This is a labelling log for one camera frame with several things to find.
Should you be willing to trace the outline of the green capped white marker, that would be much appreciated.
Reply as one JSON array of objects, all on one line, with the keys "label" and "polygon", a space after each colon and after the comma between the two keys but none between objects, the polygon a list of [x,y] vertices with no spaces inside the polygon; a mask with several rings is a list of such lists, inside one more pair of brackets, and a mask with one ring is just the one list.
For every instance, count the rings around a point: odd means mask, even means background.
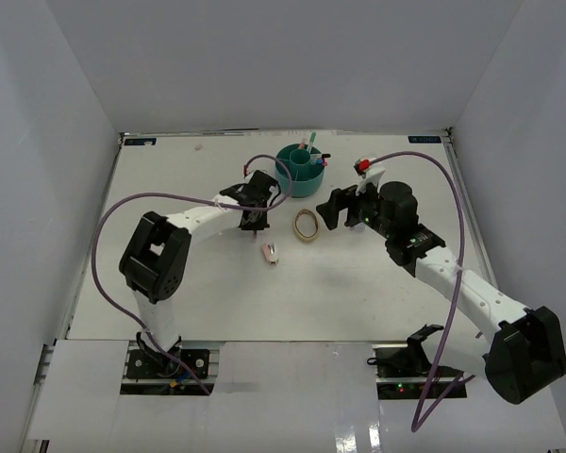
[{"label": "green capped white marker", "polygon": [[316,135],[317,135],[317,132],[316,132],[316,131],[313,131],[313,132],[310,134],[310,137],[309,137],[309,140],[308,140],[308,147],[307,147],[307,151],[308,151],[309,153],[311,153],[312,147],[313,147],[314,142],[315,142],[315,139],[316,139]]}]

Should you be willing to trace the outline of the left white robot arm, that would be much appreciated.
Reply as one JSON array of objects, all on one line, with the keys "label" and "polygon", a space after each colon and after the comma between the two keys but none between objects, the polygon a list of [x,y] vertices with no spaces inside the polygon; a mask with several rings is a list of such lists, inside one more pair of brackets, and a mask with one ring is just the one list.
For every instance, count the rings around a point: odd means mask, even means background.
[{"label": "left white robot arm", "polygon": [[140,219],[119,263],[143,323],[141,339],[151,351],[148,365],[159,376],[174,374],[180,353],[173,297],[194,245],[228,229],[257,232],[269,227],[266,208],[280,191],[275,178],[256,170],[243,182],[221,190],[206,206]]}]

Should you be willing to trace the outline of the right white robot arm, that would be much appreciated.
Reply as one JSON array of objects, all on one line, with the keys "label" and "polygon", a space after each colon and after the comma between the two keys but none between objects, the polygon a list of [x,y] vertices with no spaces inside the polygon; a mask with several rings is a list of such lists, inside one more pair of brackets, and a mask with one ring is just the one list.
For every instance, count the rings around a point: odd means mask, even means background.
[{"label": "right white robot arm", "polygon": [[391,260],[412,277],[457,300],[457,309],[480,337],[448,339],[444,352],[422,343],[407,353],[408,368],[426,377],[442,364],[484,377],[507,402],[520,404],[566,375],[566,353],[558,317],[502,294],[478,274],[464,270],[445,241],[420,223],[418,202],[409,185],[393,181],[363,191],[334,190],[317,206],[328,229],[342,210],[345,224],[363,224],[382,236]]}]

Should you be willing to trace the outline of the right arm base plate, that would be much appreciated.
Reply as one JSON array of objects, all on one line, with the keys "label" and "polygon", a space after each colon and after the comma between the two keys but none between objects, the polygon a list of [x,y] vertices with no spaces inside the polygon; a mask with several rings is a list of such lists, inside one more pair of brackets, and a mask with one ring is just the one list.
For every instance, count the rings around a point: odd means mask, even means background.
[{"label": "right arm base plate", "polygon": [[401,346],[377,346],[367,360],[375,368],[379,400],[418,400],[431,368],[431,360],[422,349],[422,343],[443,326],[424,325],[407,338]]}]

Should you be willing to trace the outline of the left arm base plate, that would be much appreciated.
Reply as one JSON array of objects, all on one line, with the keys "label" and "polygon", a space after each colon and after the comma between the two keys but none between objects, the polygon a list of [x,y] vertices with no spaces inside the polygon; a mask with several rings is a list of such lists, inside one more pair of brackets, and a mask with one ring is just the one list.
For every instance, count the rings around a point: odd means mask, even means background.
[{"label": "left arm base plate", "polygon": [[153,350],[137,335],[130,342],[120,386],[121,395],[143,396],[208,396],[218,375],[221,345],[211,342],[178,342],[170,354],[183,362],[196,375],[178,362]]}]

